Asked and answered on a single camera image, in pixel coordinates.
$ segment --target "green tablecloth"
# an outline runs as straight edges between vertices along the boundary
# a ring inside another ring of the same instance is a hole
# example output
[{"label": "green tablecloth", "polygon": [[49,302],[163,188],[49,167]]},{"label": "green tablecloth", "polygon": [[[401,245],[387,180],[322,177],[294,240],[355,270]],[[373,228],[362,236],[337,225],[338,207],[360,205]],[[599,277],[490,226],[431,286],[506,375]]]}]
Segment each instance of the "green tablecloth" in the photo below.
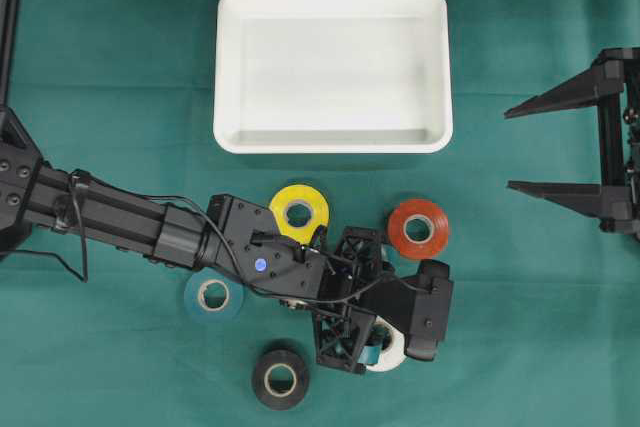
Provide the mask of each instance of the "green tablecloth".
[{"label": "green tablecloth", "polygon": [[[430,198],[456,280],[433,364],[363,377],[312,363],[306,314],[249,297],[236,322],[186,316],[187,272],[90,244],[81,285],[42,259],[0,265],[0,424],[628,426],[638,422],[640,246],[508,191],[508,179],[598,181],[593,109],[502,112],[637,45],[639,0],[447,0],[454,136],[434,155],[235,156],[213,140],[217,0],[22,0],[10,104],[56,167],[206,205],[267,203],[292,180],[329,196],[332,238]],[[76,265],[79,243],[26,244]],[[401,272],[414,268],[398,263]],[[312,383],[296,409],[259,404],[262,348],[292,339]]]}]

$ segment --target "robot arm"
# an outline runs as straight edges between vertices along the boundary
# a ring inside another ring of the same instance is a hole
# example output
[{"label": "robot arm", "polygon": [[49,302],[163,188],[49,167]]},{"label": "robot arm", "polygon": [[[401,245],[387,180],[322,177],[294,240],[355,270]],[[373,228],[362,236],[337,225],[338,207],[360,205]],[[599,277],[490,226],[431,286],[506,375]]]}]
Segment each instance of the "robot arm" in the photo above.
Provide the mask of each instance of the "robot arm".
[{"label": "robot arm", "polygon": [[[153,263],[213,267],[253,292],[291,299],[312,314],[317,362],[364,373],[360,354],[383,317],[405,336],[405,353],[433,360],[444,339],[453,283],[449,268],[423,261],[400,279],[383,261],[383,233],[348,227],[335,252],[325,235],[301,245],[280,234],[268,208],[214,195],[206,214],[177,196],[150,197],[85,171],[53,169],[13,111],[0,107],[0,248],[10,253],[33,225],[142,254]],[[86,270],[81,276],[87,280]]]},{"label": "robot arm", "polygon": [[[620,96],[627,106],[620,113]],[[505,118],[596,106],[600,140],[600,184],[523,182],[508,187],[600,220],[603,232],[640,238],[640,48],[604,49],[591,67],[505,112]],[[631,156],[624,162],[622,121],[629,125]]]}]

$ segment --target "white plastic tray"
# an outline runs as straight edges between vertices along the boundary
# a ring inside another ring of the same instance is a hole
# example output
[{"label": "white plastic tray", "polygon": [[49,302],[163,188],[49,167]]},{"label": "white plastic tray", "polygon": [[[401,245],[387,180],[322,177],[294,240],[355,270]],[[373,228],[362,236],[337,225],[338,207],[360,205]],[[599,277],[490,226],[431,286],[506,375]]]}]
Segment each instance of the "white plastic tray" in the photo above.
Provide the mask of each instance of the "white plastic tray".
[{"label": "white plastic tray", "polygon": [[445,0],[220,0],[224,149],[429,153],[452,124]]}]

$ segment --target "wire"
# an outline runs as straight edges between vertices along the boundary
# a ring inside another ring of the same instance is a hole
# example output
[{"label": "wire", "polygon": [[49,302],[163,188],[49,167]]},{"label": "wire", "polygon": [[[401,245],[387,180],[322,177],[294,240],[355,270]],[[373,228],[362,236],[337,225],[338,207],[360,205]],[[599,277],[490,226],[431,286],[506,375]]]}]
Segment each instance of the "wire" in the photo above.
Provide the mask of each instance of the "wire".
[{"label": "wire", "polygon": [[67,262],[65,262],[65,260],[60,255],[56,254],[55,252],[44,252],[41,250],[26,250],[26,249],[0,251],[0,255],[9,255],[9,254],[33,255],[35,257],[51,257],[53,259],[56,259],[58,262],[60,262],[62,266],[65,268],[65,270],[70,272],[78,280],[85,282],[82,276],[78,272],[76,272],[76,270],[73,269],[69,264],[67,264]]},{"label": "wire", "polygon": [[96,178],[92,177],[92,180],[94,182],[96,182],[97,184],[102,185],[103,187],[112,188],[112,189],[118,190],[118,191],[120,191],[122,193],[125,193],[125,194],[128,194],[128,195],[132,195],[134,197],[138,197],[138,198],[142,198],[142,199],[146,199],[146,200],[169,200],[169,201],[172,200],[172,201],[175,201],[175,202],[183,202],[183,203],[187,204],[191,209],[193,209],[195,211],[195,213],[197,213],[200,217],[202,217],[202,219],[206,222],[206,224],[211,227],[211,229],[214,231],[216,236],[220,239],[220,242],[222,243],[222,246],[227,251],[227,254],[229,255],[229,258],[231,259],[231,265],[232,265],[233,270],[235,271],[236,275],[232,275],[227,269],[224,269],[224,268],[221,268],[221,267],[213,266],[213,268],[217,272],[219,272],[221,275],[226,276],[230,280],[246,286],[254,294],[256,294],[258,296],[268,297],[268,298],[272,298],[272,299],[280,299],[280,300],[293,299],[293,300],[300,300],[300,301],[303,301],[303,302],[309,302],[309,303],[314,303],[314,304],[346,303],[349,300],[364,294],[366,291],[368,291],[369,289],[375,287],[376,285],[378,285],[380,282],[382,282],[385,279],[386,280],[397,280],[400,283],[402,283],[403,285],[405,285],[406,287],[408,287],[409,289],[414,290],[414,291],[430,293],[430,291],[427,290],[427,289],[422,289],[420,287],[415,287],[415,286],[409,284],[407,281],[401,279],[400,277],[396,276],[392,272],[384,272],[379,277],[375,278],[374,280],[372,280],[368,284],[366,284],[363,287],[355,290],[354,292],[350,293],[349,295],[345,295],[343,297],[338,297],[338,298],[334,298],[334,299],[315,299],[315,298],[312,298],[312,297],[302,297],[302,296],[297,296],[297,295],[283,295],[283,294],[279,294],[279,293],[271,291],[271,290],[263,289],[261,287],[256,286],[255,284],[252,284],[251,282],[247,281],[244,278],[244,276],[242,275],[242,269],[240,269],[240,262],[238,261],[238,258],[236,257],[235,252],[231,248],[231,245],[229,245],[228,240],[225,238],[224,234],[222,233],[220,228],[216,225],[216,223],[213,220],[211,220],[211,218],[207,215],[207,213],[204,210],[202,210],[200,208],[200,206],[198,204],[196,204],[192,199],[190,199],[188,197],[184,197],[182,195],[146,195],[146,194],[138,194],[138,193],[135,193],[135,192],[131,192],[131,191],[128,191],[128,190],[121,189],[119,187],[115,187],[115,186],[113,186],[111,184],[108,184],[107,182],[104,182],[103,180],[100,180],[100,179],[96,179]]},{"label": "wire", "polygon": [[71,193],[71,203],[73,204],[73,210],[78,220],[78,231],[80,232],[80,245],[82,246],[82,276],[80,276],[75,270],[73,274],[78,277],[85,284],[89,282],[89,260],[87,255],[87,235],[84,230],[84,221],[82,220],[82,214],[80,213],[80,204],[78,203],[78,195],[76,192],[75,184],[75,172],[72,172],[69,176],[69,192]]}]

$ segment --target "blue tape roll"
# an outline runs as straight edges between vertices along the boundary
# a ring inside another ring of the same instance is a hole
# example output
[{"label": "blue tape roll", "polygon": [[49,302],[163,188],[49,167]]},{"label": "blue tape roll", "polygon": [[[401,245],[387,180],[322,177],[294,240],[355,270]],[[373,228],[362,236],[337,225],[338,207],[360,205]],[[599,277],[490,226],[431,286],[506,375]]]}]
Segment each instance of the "blue tape roll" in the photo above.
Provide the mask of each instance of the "blue tape roll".
[{"label": "blue tape roll", "polygon": [[[204,301],[204,293],[211,284],[221,285],[226,294],[223,304],[215,309]],[[196,272],[187,281],[184,289],[184,307],[189,316],[200,323],[210,324],[233,319],[244,301],[244,287],[230,281],[211,268]]]},{"label": "blue tape roll", "polygon": [[358,358],[359,364],[365,365],[374,365],[378,363],[378,358],[380,357],[380,351],[382,350],[382,345],[365,345],[360,353],[360,357]]}]

